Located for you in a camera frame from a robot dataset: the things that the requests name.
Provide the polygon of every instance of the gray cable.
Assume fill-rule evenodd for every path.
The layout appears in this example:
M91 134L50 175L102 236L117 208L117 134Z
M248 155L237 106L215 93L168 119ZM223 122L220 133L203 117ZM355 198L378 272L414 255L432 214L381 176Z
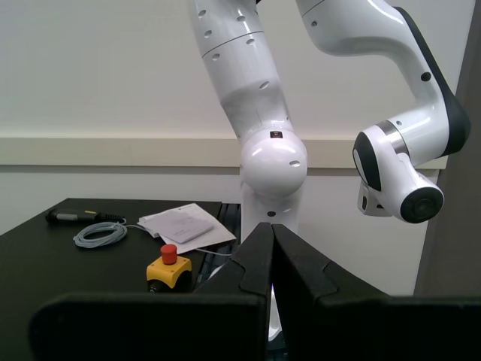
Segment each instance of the gray cable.
M107 244L118 242L122 238L124 238L127 235L127 227L137 228L147 232L147 230L142 226L137 226L135 224L125 225L126 223L127 223L127 220L124 218L123 223L102 222L102 223L92 224L91 226L88 226L82 229L78 233L78 235L74 237L75 244L78 247L83 247L83 248L96 248L96 247L106 246ZM112 233L109 235L105 235L104 237L93 238L93 239L85 238L86 236L93 235L95 233L110 232L110 231L112 231ZM215 254L216 256L226 256L226 257L231 256L231 254L217 253L217 252L212 252L211 250L202 250L200 248L197 248L196 250L199 250L205 253Z

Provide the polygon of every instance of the black table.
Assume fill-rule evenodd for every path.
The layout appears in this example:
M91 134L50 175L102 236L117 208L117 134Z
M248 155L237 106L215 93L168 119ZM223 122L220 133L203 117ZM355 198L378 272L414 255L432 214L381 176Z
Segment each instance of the black table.
M118 214L126 217L127 224L135 224L142 216L189 203L192 201L66 199L52 208ZM238 205L196 203L239 238ZM129 229L127 236L116 244L95 249L79 248L72 238L86 225L51 226L44 218L46 213L42 212L0 237L1 360L32 359L27 337L30 317L56 296L72 292L146 292L146 268L159 257L164 244L147 232ZM232 247L224 244L214 250L228 253ZM186 292L194 289L203 266L211 270L216 262L222 262L214 262L214 257L209 255L210 262L204 264L206 254L198 251L183 256L192 261L192 280Z

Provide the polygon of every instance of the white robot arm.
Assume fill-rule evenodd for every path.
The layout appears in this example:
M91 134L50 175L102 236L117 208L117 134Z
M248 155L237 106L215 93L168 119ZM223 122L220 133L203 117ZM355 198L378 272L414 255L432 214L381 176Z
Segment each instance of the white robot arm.
M258 222L297 230L307 173L256 0L187 0L198 46L242 144L243 238ZM459 151L469 119L410 16L383 0L297 0L312 42L335 56L379 54L400 68L417 107L359 134L353 157L359 209L409 223L434 217L443 194L414 166Z
M259 222L297 232L307 152L292 128L256 0L187 4L205 67L242 146L242 239Z
M469 119L452 94L413 19L383 0L297 0L313 43L335 56L392 59L417 107L361 132L352 151L362 182L359 209L408 223L443 207L440 189L414 166L462 149Z

